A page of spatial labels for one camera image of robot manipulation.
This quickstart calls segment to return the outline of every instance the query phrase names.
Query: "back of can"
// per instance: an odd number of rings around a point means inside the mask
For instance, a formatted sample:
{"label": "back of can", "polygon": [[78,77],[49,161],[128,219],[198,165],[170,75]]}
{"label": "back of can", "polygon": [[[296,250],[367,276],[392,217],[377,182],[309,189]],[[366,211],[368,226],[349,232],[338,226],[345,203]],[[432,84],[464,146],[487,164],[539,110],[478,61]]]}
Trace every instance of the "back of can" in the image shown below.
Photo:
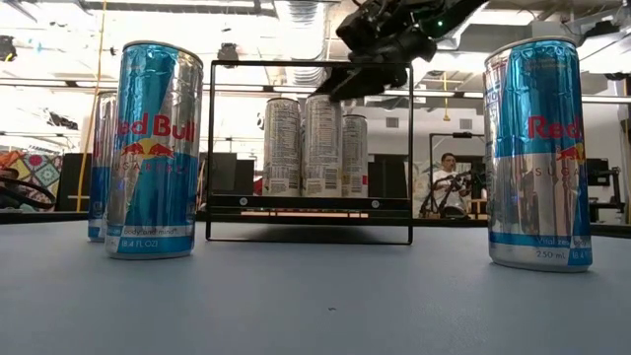
{"label": "back of can", "polygon": [[368,123],[359,114],[343,117],[342,196],[368,197]]}
{"label": "back of can", "polygon": [[303,196],[342,196],[342,107],[327,95],[307,99]]}
{"label": "back of can", "polygon": [[265,109],[264,196],[300,196],[300,105],[271,99]]}
{"label": "back of can", "polygon": [[105,240],[105,208],[109,194],[113,142],[116,135],[116,110],[116,92],[100,92],[94,112],[95,135],[88,208],[88,238],[91,242]]}
{"label": "back of can", "polygon": [[202,63],[161,43],[126,46],[107,204],[116,258],[190,254],[194,246]]}
{"label": "back of can", "polygon": [[486,62],[489,253],[500,264],[578,272],[592,264],[579,59],[541,39]]}

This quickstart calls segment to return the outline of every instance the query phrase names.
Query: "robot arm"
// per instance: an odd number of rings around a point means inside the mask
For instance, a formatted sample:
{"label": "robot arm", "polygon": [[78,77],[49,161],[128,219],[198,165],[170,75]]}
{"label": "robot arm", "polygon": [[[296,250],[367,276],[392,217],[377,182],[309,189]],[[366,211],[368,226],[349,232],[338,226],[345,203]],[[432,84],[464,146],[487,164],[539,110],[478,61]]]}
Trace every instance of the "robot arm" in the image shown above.
{"label": "robot arm", "polygon": [[[354,63],[431,61],[436,41],[455,31],[488,0],[366,0],[337,28]],[[404,65],[333,69],[315,92],[332,101],[381,94],[407,83]]]}

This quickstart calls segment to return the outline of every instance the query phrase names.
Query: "gray table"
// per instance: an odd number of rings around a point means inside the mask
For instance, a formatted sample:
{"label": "gray table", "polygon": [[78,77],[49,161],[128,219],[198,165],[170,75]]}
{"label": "gray table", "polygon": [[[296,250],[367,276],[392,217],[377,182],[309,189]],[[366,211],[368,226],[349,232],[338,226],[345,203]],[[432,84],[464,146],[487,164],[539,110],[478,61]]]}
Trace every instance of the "gray table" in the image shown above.
{"label": "gray table", "polygon": [[86,222],[1,226],[0,354],[631,352],[631,241],[595,238],[573,275],[491,264],[479,229],[385,247],[206,243],[199,227],[192,257],[123,261]]}

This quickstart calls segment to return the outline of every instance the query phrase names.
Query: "silver and blue can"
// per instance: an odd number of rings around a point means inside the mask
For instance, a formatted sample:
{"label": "silver and blue can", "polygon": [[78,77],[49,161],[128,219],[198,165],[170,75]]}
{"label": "silver and blue can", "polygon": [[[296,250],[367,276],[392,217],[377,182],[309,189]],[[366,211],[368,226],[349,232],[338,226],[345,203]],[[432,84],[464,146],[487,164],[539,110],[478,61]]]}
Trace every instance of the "silver and blue can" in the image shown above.
{"label": "silver and blue can", "polygon": [[95,132],[90,176],[90,206],[88,208],[88,239],[105,240],[105,207],[109,194],[109,171],[116,134],[116,91],[102,91],[97,95],[94,112]]}
{"label": "silver and blue can", "polygon": [[176,46],[123,47],[105,249],[115,258],[189,255],[195,240],[203,64]]}
{"label": "silver and blue can", "polygon": [[528,39],[485,66],[490,256],[506,266],[585,271],[592,241],[576,45]]}

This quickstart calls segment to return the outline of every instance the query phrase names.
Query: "black shelf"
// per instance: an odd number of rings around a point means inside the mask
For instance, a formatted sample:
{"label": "black shelf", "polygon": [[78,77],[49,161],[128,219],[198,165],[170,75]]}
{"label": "black shelf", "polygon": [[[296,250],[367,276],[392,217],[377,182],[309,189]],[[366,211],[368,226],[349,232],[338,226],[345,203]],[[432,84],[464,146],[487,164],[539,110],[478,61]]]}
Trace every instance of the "black shelf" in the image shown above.
{"label": "black shelf", "polygon": [[[413,159],[413,132],[414,132],[414,70],[409,63],[350,63],[350,62],[325,62],[325,61],[232,61],[214,60],[210,66],[210,109],[208,117],[208,160],[213,159],[213,139],[215,122],[215,79],[217,66],[258,66],[258,67],[319,67],[319,68],[408,68],[408,162]],[[271,196],[243,196],[243,195],[214,195],[212,188],[207,191],[206,199],[206,240],[226,241],[221,236],[212,236],[213,222],[233,223],[263,223],[275,225],[308,225],[308,226],[388,226],[407,228],[407,241],[404,243],[382,243],[371,239],[356,240],[353,244],[400,244],[411,245],[414,239],[414,211],[412,206],[412,177],[413,164],[408,164],[407,169],[407,196],[405,199],[391,198],[309,198],[309,197],[271,197]],[[206,172],[206,185],[212,186],[211,170]],[[290,210],[298,213],[292,216],[278,216],[275,211]],[[244,215],[244,212],[262,212],[263,214]],[[300,213],[311,213],[309,217]],[[342,213],[342,217],[335,217],[321,212]],[[351,216],[353,212],[360,212],[361,217]],[[257,242],[280,242],[266,239],[257,239]],[[335,240],[322,237],[321,243],[335,243]],[[317,238],[311,243],[318,243]]]}

